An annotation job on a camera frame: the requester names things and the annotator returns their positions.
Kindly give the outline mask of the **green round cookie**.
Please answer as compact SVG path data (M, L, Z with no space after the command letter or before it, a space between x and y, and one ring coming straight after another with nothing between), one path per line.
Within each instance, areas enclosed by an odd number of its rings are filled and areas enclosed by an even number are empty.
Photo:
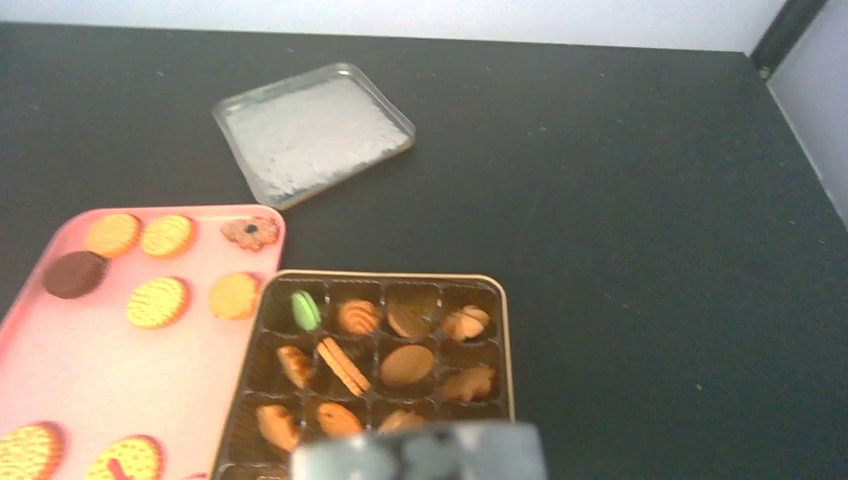
M305 290L296 290L290 296L295 323L305 331L314 331L321 325L320 309L313 296Z

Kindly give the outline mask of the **gold cookie tin box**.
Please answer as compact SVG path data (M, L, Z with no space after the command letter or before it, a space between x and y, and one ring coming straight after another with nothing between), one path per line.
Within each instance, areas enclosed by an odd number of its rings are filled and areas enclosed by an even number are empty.
M309 292L321 313L314 331L294 321L290 296ZM370 335L342 332L339 306L364 299L378 309L379 326ZM427 325L415 343L434 357L419 381L392 387L381 376L386 358L407 346L389 323L391 311L412 312ZM367 377L371 388L354 396L317 351L334 338ZM284 374L276 350L295 346L312 359L313 375L299 389ZM514 420L514 387L506 292L495 279L479 274L371 273L283 270L265 285L218 453L214 479L287 479L290 455L263 438L257 410L279 405L290 414L303 443L325 438L317 413L334 402L374 431L393 412L414 411L430 421Z

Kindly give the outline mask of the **clear plastic lid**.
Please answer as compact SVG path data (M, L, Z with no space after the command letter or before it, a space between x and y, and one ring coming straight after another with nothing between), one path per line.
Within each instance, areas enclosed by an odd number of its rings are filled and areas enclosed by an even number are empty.
M414 124L361 69L344 62L221 100L212 115L255 200L277 210L416 140Z

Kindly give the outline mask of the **metal tongs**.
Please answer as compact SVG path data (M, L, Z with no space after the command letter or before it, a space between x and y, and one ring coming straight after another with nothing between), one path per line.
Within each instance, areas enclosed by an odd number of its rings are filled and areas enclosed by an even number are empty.
M463 420L307 444L293 451L289 477L532 480L548 472L534 425Z

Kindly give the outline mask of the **pink plastic tray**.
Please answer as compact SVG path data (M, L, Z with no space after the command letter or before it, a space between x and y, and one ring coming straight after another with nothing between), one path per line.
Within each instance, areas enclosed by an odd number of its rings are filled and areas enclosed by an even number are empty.
M56 258L83 248L102 209L81 213L54 234L1 328L1 430L57 424L64 436L59 479L81 479L99 454L130 435L154 438L164 452L162 475L209 475L250 341L252 319L224 320L209 309L212 285L245 272L260 280L278 267L283 245L259 252L221 234L230 220L280 214L261 205L141 207L150 222L189 218L195 239L183 254L154 259L140 248L112 260L101 284L77 299L50 295L41 278ZM185 313L161 329L133 326L125 314L144 282L172 276L188 287Z

